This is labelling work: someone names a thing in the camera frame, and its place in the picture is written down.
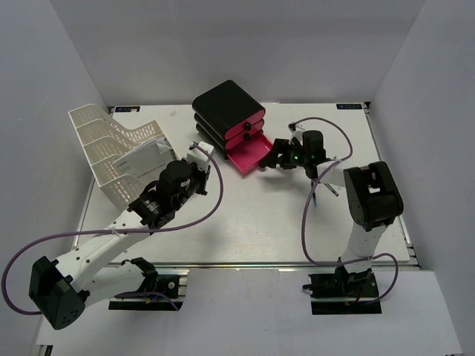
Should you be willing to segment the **white Canon safety booklet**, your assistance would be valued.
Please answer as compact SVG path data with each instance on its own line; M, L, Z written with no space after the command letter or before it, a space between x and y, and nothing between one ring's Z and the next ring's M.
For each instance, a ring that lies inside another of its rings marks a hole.
M167 164L178 160L175 150L165 136L140 143L112 163L120 177L129 175L148 184L159 178Z

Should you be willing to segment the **black pink drawer organizer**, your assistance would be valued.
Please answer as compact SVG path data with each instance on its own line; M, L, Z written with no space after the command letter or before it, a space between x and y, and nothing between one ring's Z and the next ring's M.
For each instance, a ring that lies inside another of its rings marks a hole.
M197 96L191 107L196 129L220 149L242 175L271 150L263 132L265 107L231 79Z

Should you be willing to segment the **purple capped clear pen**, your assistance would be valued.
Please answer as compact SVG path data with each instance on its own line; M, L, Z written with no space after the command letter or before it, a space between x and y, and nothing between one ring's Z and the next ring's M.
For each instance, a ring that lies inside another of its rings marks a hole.
M337 190L335 190L331 185L325 184L324 186L325 186L333 195L335 195L336 197L339 197L339 193L338 193Z

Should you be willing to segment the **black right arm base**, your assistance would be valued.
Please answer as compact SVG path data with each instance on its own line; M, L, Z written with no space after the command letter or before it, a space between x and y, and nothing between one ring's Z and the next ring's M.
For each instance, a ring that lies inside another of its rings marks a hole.
M309 275L302 290L310 296L313 315L381 314L376 277L371 268L349 273L345 266L333 273Z

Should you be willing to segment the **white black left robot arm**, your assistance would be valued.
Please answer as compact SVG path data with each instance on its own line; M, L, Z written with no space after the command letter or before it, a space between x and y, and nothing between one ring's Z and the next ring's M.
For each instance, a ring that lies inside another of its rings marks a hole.
M101 300L156 294L157 271L144 258L127 259L116 268L107 265L164 231L193 195L205 196L212 163L194 154L170 162L107 228L68 253L52 260L40 257L33 264L28 294L53 329L65 329Z

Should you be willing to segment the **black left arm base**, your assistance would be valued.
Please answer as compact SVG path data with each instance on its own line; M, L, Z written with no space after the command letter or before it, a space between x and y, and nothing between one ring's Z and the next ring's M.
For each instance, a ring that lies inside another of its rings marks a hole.
M123 260L120 266L136 266L142 275L138 289L126 293L139 293L136 297L113 298L111 311L178 312L186 296L187 274L158 271L141 257Z

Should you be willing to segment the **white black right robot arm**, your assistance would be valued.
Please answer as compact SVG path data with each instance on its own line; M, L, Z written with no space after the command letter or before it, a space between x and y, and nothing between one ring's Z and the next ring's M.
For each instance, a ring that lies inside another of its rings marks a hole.
M336 289L350 296L362 286L359 274L367 273L382 234L404 210L404 204L386 162L345 168L343 159L331 160L320 131L304 131L301 138L276 139L260 160L261 168L303 168L318 185L335 185L345 190L353 227L344 253L333 265L344 269L335 277Z

